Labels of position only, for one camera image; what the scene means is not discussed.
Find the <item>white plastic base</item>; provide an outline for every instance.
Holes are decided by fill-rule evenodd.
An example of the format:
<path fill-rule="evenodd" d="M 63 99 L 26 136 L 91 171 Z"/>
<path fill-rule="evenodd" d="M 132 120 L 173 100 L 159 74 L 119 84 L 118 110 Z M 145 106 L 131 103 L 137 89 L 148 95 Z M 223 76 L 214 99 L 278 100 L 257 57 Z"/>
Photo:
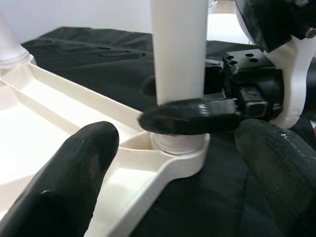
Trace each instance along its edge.
<path fill-rule="evenodd" d="M 141 113 L 32 63 L 0 70 L 0 219 L 32 176 L 81 127 L 106 120 L 120 135 L 85 236 L 127 236 L 168 182 L 197 173 L 209 136 L 194 153 L 155 150 Z"/>

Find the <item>white cylindrical pole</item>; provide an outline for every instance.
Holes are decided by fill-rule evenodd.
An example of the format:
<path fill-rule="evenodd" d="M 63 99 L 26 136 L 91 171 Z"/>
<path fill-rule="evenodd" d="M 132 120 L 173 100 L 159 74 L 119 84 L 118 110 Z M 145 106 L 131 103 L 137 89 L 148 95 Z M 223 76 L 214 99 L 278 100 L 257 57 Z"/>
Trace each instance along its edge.
<path fill-rule="evenodd" d="M 151 0 L 158 104 L 201 98 L 204 88 L 208 0 Z M 204 136 L 156 135 L 162 150 L 185 154 Z"/>
<path fill-rule="evenodd" d="M 0 14 L 0 67 L 11 67 L 30 60 L 31 57 Z"/>

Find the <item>white robot bracket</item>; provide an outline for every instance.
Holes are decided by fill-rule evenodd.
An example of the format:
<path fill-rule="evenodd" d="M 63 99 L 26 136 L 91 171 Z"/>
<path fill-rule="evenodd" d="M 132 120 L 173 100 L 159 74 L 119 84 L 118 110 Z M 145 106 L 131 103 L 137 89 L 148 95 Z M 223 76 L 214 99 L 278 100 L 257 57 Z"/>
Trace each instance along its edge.
<path fill-rule="evenodd" d="M 316 37 L 292 41 L 273 50 L 267 57 L 283 71 L 283 111 L 271 123 L 291 128 L 300 118 L 306 100 L 306 77 L 316 50 Z"/>

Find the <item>black rubber fingertip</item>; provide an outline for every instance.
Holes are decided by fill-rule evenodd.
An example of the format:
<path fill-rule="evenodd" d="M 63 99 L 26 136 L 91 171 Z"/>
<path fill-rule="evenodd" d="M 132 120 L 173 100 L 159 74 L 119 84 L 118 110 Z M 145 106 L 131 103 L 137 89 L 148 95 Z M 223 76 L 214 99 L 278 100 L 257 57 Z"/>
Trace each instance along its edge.
<path fill-rule="evenodd" d="M 118 146 L 117 129 L 104 121 L 68 138 L 0 221 L 0 236 L 83 236 Z"/>
<path fill-rule="evenodd" d="M 287 237 L 316 233 L 316 152 L 294 132 L 256 119 L 243 121 L 237 148 Z"/>

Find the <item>black cloth surface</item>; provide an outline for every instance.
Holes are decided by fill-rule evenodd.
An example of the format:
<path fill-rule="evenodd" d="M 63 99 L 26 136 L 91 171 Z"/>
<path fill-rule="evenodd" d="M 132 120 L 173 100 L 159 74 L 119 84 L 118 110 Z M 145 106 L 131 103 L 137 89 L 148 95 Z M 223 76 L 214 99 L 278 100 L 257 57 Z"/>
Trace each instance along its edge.
<path fill-rule="evenodd" d="M 40 67 L 123 104 L 140 111 L 156 104 L 140 94 L 143 80 L 154 74 L 149 34 L 63 27 L 23 46 Z M 221 60 L 227 51 L 252 48 L 209 41 L 207 58 Z M 280 233 L 237 152 L 234 132 L 223 132 L 211 134 L 201 172 L 168 184 L 132 236 L 279 237 Z"/>

